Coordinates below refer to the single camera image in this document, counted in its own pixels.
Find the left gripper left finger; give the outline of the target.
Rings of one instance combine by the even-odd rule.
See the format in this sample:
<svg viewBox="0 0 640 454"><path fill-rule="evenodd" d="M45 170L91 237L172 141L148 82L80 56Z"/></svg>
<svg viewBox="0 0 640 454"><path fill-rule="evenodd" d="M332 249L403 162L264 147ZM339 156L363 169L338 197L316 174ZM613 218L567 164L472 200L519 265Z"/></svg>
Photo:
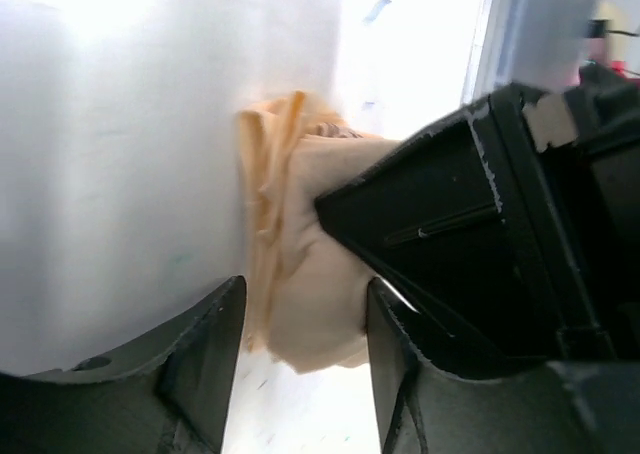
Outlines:
<svg viewBox="0 0 640 454"><path fill-rule="evenodd" d="M233 276L76 367L1 376L4 453L219 453L246 306Z"/></svg>

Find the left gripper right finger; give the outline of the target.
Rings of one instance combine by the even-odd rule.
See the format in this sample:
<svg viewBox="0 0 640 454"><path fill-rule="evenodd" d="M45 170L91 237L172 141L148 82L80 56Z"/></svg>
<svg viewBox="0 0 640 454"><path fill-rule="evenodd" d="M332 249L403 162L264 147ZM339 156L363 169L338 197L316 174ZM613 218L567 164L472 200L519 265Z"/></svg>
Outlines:
<svg viewBox="0 0 640 454"><path fill-rule="evenodd" d="M408 334L415 317L380 279L367 334L384 453L636 453L639 365L549 362L464 380L437 369Z"/></svg>

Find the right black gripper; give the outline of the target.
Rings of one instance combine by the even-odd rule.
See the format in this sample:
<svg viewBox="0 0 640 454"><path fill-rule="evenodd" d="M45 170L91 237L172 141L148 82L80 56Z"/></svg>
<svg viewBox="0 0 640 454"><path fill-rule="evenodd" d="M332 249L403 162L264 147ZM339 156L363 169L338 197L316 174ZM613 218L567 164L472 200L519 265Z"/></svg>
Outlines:
<svg viewBox="0 0 640 454"><path fill-rule="evenodd" d="M502 377L639 357L639 83L511 83L422 129L315 208L416 309L439 369Z"/></svg>

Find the beige underwear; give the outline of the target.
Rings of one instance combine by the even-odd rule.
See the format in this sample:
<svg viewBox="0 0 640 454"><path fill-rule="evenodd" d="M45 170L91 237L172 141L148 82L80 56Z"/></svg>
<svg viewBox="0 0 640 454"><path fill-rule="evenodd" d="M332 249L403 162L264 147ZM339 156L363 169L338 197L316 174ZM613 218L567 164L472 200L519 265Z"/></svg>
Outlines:
<svg viewBox="0 0 640 454"><path fill-rule="evenodd" d="M244 343L299 374L368 360L373 271L321 227L317 197L372 167L396 141L353 130L304 91L236 118L247 218Z"/></svg>

